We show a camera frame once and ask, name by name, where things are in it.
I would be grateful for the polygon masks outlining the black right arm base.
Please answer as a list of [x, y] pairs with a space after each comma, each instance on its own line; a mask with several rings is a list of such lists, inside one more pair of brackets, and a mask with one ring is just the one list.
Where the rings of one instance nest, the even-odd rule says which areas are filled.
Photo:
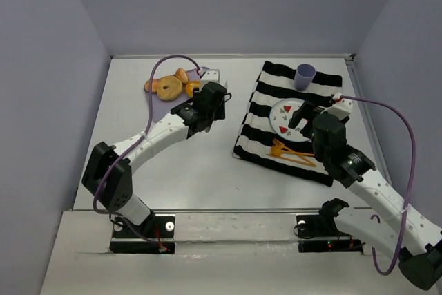
[[300, 253], [358, 252], [363, 253], [364, 242], [338, 230], [335, 218], [349, 208], [339, 198], [325, 202], [316, 214], [296, 216], [294, 236], [299, 239]]

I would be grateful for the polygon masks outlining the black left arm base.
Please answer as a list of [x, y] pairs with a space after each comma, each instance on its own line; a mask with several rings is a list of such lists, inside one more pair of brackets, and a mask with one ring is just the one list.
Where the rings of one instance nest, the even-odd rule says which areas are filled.
[[175, 214], [158, 213], [146, 225], [129, 226], [119, 216], [113, 224], [109, 250], [114, 254], [174, 254]]

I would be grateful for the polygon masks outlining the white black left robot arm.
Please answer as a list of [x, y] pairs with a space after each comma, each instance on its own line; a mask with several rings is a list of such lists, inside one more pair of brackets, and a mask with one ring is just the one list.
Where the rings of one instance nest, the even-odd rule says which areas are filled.
[[81, 183], [105, 213], [117, 215], [134, 227], [149, 227], [154, 212], [133, 193], [132, 176], [164, 149], [196, 133], [209, 131], [225, 118], [227, 89], [216, 82], [205, 84], [191, 99], [171, 109], [147, 132], [113, 145], [105, 142], [92, 149]]

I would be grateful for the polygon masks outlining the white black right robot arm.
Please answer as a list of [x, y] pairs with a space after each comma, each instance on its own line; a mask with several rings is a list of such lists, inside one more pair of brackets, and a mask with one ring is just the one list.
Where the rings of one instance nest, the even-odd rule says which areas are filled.
[[366, 218], [335, 198], [323, 205], [320, 214], [340, 232], [390, 257], [384, 276], [398, 267], [411, 284], [428, 291], [441, 277], [441, 228], [409, 204], [409, 193], [401, 196], [364, 153], [348, 145], [345, 124], [352, 101], [353, 97], [336, 95], [328, 108], [305, 101], [289, 122], [294, 129], [301, 120], [307, 121], [300, 133], [311, 140], [315, 159], [374, 210]]

